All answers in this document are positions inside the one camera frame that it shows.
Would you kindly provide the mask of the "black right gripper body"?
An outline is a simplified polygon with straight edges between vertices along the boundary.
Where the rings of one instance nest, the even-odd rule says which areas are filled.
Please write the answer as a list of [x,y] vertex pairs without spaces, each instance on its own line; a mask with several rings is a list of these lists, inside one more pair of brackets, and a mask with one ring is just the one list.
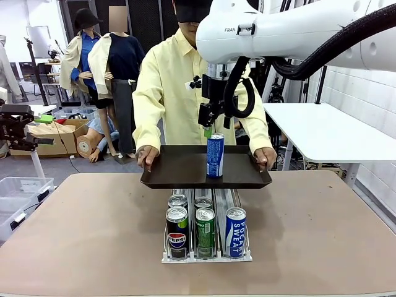
[[227,83],[227,79],[216,79],[204,74],[202,76],[202,96],[208,99],[209,104],[223,107]]

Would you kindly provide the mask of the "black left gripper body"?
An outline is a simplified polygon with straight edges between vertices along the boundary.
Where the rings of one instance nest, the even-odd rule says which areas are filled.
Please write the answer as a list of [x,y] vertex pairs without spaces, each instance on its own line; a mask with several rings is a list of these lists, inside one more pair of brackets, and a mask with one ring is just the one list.
[[1,140],[23,139],[25,127],[33,122],[29,105],[1,105]]

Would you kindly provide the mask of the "person's left hand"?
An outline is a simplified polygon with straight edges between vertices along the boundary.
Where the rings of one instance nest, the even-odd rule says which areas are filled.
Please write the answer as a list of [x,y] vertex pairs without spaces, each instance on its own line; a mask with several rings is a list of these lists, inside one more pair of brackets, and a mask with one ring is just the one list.
[[259,148],[254,152],[256,163],[262,170],[271,170],[277,160],[277,153],[272,147]]

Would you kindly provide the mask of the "person's right hand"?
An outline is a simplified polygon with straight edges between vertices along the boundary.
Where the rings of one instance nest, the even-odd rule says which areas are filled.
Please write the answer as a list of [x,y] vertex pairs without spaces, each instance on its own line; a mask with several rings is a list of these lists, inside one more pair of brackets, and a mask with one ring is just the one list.
[[159,154],[159,150],[151,145],[142,146],[135,154],[137,164],[145,171],[151,172],[153,162]]

